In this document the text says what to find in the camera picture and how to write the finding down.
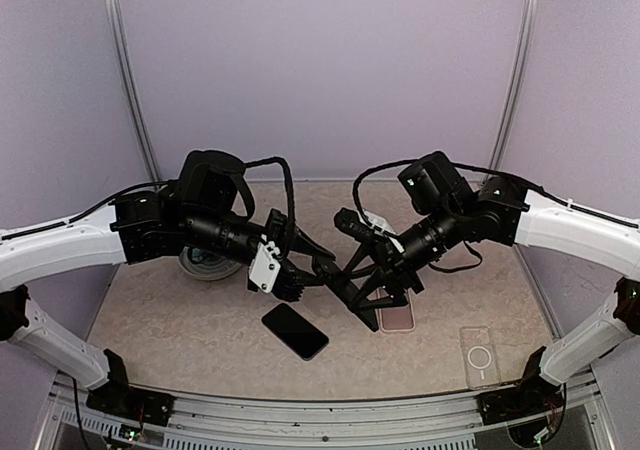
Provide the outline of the pink phone case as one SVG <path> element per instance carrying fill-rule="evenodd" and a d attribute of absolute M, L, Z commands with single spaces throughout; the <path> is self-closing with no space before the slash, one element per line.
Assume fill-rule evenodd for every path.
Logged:
<path fill-rule="evenodd" d="M 415 329 L 411 294 L 407 293 L 406 298 L 406 306 L 376 310 L 379 327 L 383 333 L 408 333 Z"/>

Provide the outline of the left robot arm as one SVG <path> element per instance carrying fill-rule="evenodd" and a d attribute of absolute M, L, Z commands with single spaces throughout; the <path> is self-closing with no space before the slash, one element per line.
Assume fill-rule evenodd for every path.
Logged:
<path fill-rule="evenodd" d="M 250 166 L 279 165 L 287 211 L 252 222 L 255 201 L 245 180 Z M 1 338 L 20 346 L 84 386 L 121 415 L 140 404 L 125 364 L 108 349 L 78 338 L 45 316 L 29 282 L 101 265 L 133 265 L 197 249 L 248 266 L 248 286 L 295 302 L 322 280 L 296 267 L 291 252 L 334 260 L 296 225 L 288 163 L 268 157 L 251 165 L 219 150 L 193 150 L 174 180 L 133 185 L 90 209 L 40 226 L 1 234 Z"/>

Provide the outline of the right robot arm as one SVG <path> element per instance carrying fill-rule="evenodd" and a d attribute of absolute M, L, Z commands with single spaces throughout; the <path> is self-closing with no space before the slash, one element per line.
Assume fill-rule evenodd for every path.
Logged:
<path fill-rule="evenodd" d="M 551 392 L 578 370 L 639 333 L 639 222 L 563 200 L 522 177 L 486 170 L 477 190 L 462 176 L 466 165 L 434 151 L 396 162 L 398 180 L 422 219 L 396 234 L 363 209 L 359 186 L 378 167 L 354 181 L 353 210 L 342 209 L 335 226 L 359 242 L 342 274 L 363 284 L 346 304 L 354 313 L 406 305 L 407 290 L 424 286 L 418 271 L 434 267 L 447 251 L 484 240 L 506 246 L 549 249 L 620 274 L 610 296 L 567 335 L 529 357 L 511 403 L 535 412 Z"/>

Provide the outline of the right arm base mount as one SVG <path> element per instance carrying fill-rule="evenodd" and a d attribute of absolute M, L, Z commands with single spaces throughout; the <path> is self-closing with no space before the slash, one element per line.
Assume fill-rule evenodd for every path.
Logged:
<path fill-rule="evenodd" d="M 543 394 L 538 390 L 502 388 L 476 397 L 484 425 L 492 425 L 536 415 L 564 405 L 562 392 Z"/>

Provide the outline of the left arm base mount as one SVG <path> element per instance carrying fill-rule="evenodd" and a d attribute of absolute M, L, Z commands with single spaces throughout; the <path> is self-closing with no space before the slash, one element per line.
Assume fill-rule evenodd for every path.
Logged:
<path fill-rule="evenodd" d="M 105 414 L 142 424 L 166 427 L 174 408 L 175 397 L 131 387 L 125 390 L 90 391 L 86 405 Z"/>

